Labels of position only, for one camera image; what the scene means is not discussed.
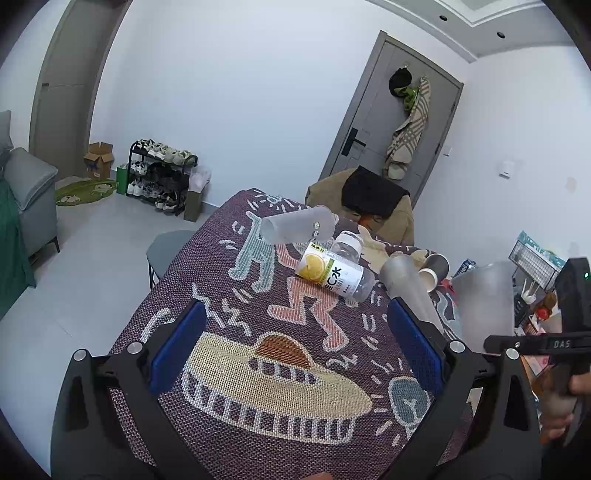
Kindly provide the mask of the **person right hand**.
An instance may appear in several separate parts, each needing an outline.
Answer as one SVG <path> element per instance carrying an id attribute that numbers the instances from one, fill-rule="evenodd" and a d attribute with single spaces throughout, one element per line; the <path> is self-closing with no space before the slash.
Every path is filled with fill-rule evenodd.
<path id="1" fill-rule="evenodd" d="M 574 405 L 578 397 L 590 398 L 590 372 L 570 378 L 569 389 L 573 397 L 561 396 L 554 387 L 553 369 L 542 375 L 541 438 L 550 441 L 561 437 L 573 423 Z"/>

